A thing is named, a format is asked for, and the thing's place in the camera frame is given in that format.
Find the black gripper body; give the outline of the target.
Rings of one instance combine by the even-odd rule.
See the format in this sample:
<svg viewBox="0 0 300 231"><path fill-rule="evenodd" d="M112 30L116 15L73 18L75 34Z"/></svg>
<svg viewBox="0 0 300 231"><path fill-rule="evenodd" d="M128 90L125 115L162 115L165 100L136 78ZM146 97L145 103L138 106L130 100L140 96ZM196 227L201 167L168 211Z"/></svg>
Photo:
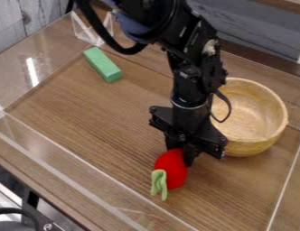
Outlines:
<svg viewBox="0 0 300 231"><path fill-rule="evenodd" d="M186 144L197 145L201 153L224 158L229 140L210 121L206 105L197 108L152 106L150 114L149 123L164 134L185 134Z"/></svg>

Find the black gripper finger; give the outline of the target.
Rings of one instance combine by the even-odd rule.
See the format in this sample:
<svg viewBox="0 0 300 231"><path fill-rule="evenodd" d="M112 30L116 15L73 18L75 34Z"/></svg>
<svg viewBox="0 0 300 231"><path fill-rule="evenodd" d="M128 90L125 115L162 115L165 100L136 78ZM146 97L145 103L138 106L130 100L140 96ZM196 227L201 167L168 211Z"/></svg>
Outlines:
<svg viewBox="0 0 300 231"><path fill-rule="evenodd" d="M192 143L184 145L184 162L188 167L194 163L194 158L200 155L200 147Z"/></svg>
<svg viewBox="0 0 300 231"><path fill-rule="evenodd" d="M165 142L169 150L182 148L186 144L186 135L165 133Z"/></svg>

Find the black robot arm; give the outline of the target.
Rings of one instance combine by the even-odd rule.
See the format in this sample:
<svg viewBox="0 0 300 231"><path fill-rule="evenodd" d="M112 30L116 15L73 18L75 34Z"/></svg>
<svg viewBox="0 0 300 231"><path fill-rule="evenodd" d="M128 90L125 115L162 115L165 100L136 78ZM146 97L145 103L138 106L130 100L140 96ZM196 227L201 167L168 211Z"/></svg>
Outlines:
<svg viewBox="0 0 300 231"><path fill-rule="evenodd" d="M150 125L164 132L168 148L182 149L188 166L202 152L222 159L229 139L213 125L213 98L224 97L228 71L216 28L186 0L114 0L114 7L125 34L168 54L172 106L150 107Z"/></svg>

